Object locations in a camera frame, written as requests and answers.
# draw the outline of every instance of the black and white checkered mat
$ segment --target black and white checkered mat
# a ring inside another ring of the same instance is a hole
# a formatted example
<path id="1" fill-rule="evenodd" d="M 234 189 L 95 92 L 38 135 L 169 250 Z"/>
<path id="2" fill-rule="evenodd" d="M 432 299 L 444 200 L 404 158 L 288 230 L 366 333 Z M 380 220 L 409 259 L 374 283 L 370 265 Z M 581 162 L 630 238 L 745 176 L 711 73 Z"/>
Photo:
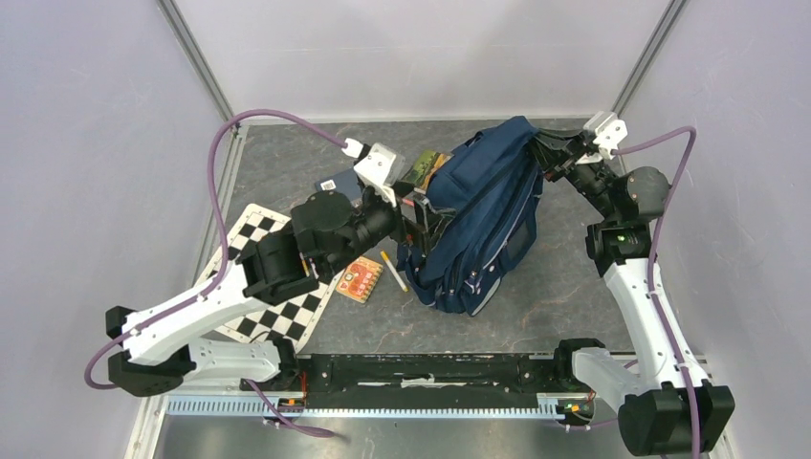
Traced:
<path id="1" fill-rule="evenodd" d="M 280 213 L 256 204 L 248 205 L 229 232 L 229 260 L 236 258 L 246 245 L 259 241 L 268 232 L 281 229 L 288 220 L 289 217 Z M 197 279 L 198 283 L 217 272 L 221 256 L 221 250 L 218 249 Z M 318 319 L 332 292 L 335 291 L 338 279 L 340 273 L 329 284 L 320 282 L 318 290 L 314 292 L 236 318 L 218 327 L 216 331 L 240 342 L 287 338 L 293 341 L 298 352 L 313 335 Z"/>

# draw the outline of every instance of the pen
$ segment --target pen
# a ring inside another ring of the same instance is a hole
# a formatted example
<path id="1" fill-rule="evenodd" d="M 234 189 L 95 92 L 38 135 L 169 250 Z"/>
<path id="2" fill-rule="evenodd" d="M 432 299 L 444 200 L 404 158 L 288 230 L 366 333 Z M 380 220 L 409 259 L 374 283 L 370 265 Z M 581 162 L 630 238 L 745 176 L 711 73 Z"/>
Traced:
<path id="1" fill-rule="evenodd" d="M 394 269 L 394 265 L 391 264 L 391 260 L 388 259 L 388 255 L 385 254 L 385 251 L 381 251 L 381 256 L 383 257 L 383 261 L 385 265 L 388 267 L 388 270 L 394 274 L 394 278 L 397 279 L 397 283 L 400 284 L 400 288 L 403 289 L 403 292 L 408 292 L 408 287 L 406 283 L 403 282 L 403 279 L 397 274 L 397 270 Z"/>

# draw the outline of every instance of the blue backpack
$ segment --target blue backpack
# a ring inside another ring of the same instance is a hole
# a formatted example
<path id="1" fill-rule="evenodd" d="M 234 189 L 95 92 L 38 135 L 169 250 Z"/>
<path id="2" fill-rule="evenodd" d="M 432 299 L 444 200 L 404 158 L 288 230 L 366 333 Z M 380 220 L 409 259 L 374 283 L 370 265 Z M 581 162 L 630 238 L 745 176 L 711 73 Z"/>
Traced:
<path id="1" fill-rule="evenodd" d="M 456 215 L 427 256 L 397 249 L 397 269 L 424 304 L 475 316 L 535 242 L 543 174 L 524 145 L 536 132 L 524 117 L 478 132 L 431 178 L 431 205 Z"/>

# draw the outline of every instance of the orange notebook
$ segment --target orange notebook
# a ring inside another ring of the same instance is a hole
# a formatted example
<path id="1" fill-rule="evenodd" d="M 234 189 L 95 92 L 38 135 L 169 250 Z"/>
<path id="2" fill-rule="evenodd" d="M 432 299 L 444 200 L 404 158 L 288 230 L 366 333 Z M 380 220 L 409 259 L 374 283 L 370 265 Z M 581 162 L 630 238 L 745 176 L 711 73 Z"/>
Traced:
<path id="1" fill-rule="evenodd" d="M 336 290 L 341 295 L 365 303 L 382 272 L 383 265 L 362 256 L 346 267 Z"/>

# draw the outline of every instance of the book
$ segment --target book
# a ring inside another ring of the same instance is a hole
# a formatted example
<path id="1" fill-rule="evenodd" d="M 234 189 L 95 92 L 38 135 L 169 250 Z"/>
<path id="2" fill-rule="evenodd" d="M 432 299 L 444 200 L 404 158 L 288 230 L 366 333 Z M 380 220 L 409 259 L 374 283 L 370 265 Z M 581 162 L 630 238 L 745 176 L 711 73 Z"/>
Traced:
<path id="1" fill-rule="evenodd" d="M 430 184 L 430 179 L 433 177 L 433 174 L 442 167 L 442 164 L 447 163 L 452 157 L 453 155 L 450 153 L 426 150 L 417 158 L 417 161 L 414 162 L 401 180 L 414 185 L 414 191 L 426 194 L 428 184 Z"/>
<path id="2" fill-rule="evenodd" d="M 361 187 L 358 185 L 358 175 L 355 174 L 355 169 L 349 168 L 335 175 L 323 178 L 315 183 L 316 191 L 332 191 L 349 198 L 352 206 L 358 207 L 361 205 Z"/>
<path id="3" fill-rule="evenodd" d="M 382 273 L 383 265 L 362 256 L 346 267 L 336 290 L 341 295 L 365 303 Z"/>

